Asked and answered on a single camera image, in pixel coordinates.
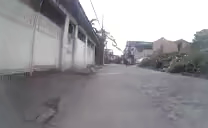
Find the sky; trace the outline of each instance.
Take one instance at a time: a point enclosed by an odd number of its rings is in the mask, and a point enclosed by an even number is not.
[[[95,19],[90,0],[80,0],[88,18]],[[197,31],[208,28],[208,0],[92,0],[98,19],[121,49],[126,41],[185,39],[192,41]],[[114,54],[122,52],[111,43]]]

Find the sidewalk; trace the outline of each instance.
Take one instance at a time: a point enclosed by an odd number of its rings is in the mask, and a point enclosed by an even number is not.
[[[44,119],[41,122],[39,116],[47,111],[45,103],[61,100],[63,95],[80,95],[88,79],[90,75],[57,72],[0,78],[0,128],[40,128]]]

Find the house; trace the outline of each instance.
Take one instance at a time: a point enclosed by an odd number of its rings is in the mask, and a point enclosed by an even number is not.
[[[134,56],[135,60],[150,56],[153,53],[153,43],[144,41],[127,41],[125,54],[128,54],[128,52]]]
[[[85,68],[99,42],[78,0],[0,0],[0,74]]]
[[[165,38],[160,38],[153,42],[153,51],[155,54],[159,53],[187,53],[190,50],[190,43],[180,39],[177,41],[169,41]]]
[[[177,44],[178,52],[188,53],[190,51],[191,43],[189,43],[188,41],[180,39],[174,42]]]
[[[153,42],[153,51],[155,53],[172,53],[178,52],[177,44],[173,41],[160,38]]]

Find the asphalt road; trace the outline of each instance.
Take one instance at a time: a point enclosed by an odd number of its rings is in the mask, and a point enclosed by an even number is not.
[[[81,83],[53,127],[208,128],[208,80],[107,65]]]

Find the tree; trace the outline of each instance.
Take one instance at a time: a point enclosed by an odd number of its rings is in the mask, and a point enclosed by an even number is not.
[[[114,46],[116,49],[118,49],[119,51],[122,51],[118,46],[117,46],[117,43],[116,43],[116,40],[114,39],[114,37],[109,33],[107,32],[104,28],[101,28],[100,30],[96,29],[94,26],[95,26],[95,22],[97,22],[98,20],[97,19],[92,19],[90,21],[94,31],[96,32],[96,34],[99,36],[99,38],[101,40],[103,40],[103,43],[104,43],[104,46],[107,45],[107,40],[110,40],[112,41],[112,46]]]
[[[208,48],[208,29],[203,29],[196,32],[193,39],[193,48],[206,49]]]

